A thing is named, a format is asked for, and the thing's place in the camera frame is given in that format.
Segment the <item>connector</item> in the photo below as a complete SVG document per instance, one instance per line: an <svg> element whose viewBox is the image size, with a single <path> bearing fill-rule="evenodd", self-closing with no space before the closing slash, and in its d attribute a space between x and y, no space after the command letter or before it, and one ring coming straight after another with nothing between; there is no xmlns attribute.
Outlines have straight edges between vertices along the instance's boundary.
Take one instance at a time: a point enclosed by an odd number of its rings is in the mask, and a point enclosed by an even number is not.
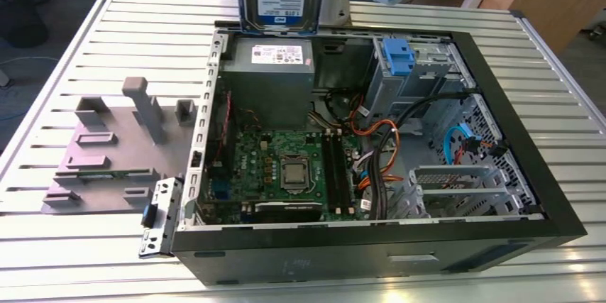
<svg viewBox="0 0 606 303"><path fill-rule="evenodd" d="M475 136L466 138L463 141L463 150L466 152L471 152L478 154L478 148L481 147L482 140L479 140Z"/></svg>
<svg viewBox="0 0 606 303"><path fill-rule="evenodd" d="M503 154L509 151L509 147L503 140L498 140L493 143L493 147L490 147L489 155L499 158Z"/></svg>

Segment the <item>metal bracket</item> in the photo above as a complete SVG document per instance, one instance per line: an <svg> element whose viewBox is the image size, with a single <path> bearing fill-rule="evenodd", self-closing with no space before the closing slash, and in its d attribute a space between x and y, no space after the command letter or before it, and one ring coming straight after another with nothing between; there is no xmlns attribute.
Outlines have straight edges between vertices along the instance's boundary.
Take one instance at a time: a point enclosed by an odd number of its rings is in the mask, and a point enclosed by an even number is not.
<svg viewBox="0 0 606 303"><path fill-rule="evenodd" d="M171 177L156 182L151 204L146 207L142 219L146 229L139 248L140 258L174 257L171 247L182 194L183 179Z"/></svg>

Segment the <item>blue cable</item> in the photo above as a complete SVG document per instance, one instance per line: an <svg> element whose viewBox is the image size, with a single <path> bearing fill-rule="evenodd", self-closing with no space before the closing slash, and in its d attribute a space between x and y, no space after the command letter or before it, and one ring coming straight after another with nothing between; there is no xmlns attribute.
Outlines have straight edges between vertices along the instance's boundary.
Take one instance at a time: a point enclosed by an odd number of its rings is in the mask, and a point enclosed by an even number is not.
<svg viewBox="0 0 606 303"><path fill-rule="evenodd" d="M8 120L12 120L12 119L16 119L19 116L23 116L26 115L28 112L23 112L20 114L15 114L14 116L7 116L7 117L0 117L0 121L8 121Z"/></svg>
<svg viewBox="0 0 606 303"><path fill-rule="evenodd" d="M461 131L463 133L465 138L470 138L474 136L478 140L482 141L479 136L474 135L469 125L466 123L459 124L458 126L450 127L445 134L445 143L443 143L443 150L445 150L445 159L449 165L453 164L453 157L451 157L451 137L455 131Z"/></svg>

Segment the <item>floor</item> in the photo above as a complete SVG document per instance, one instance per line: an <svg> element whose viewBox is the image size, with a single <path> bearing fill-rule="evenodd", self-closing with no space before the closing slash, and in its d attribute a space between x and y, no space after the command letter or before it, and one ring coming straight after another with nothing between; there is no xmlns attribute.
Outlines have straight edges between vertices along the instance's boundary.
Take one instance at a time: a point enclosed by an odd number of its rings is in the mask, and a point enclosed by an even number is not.
<svg viewBox="0 0 606 303"><path fill-rule="evenodd" d="M15 49L0 39L0 63L26 56L59 58L94 2L52 0L40 5L38 10L50 28L50 40L36 48ZM606 45L589 41L581 34L560 57L598 108L606 113ZM0 150L7 146L23 118L11 117L27 112L54 65L51 60L20 60L2 66L16 82L10 89L0 89Z"/></svg>

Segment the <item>side panel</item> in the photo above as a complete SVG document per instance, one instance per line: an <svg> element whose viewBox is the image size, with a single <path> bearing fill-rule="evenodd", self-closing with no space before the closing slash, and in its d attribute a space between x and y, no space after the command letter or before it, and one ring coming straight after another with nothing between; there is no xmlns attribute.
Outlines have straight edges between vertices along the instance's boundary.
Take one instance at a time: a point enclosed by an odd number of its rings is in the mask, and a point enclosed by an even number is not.
<svg viewBox="0 0 606 303"><path fill-rule="evenodd" d="M478 271L538 243L495 239L175 254L206 285L221 285Z"/></svg>

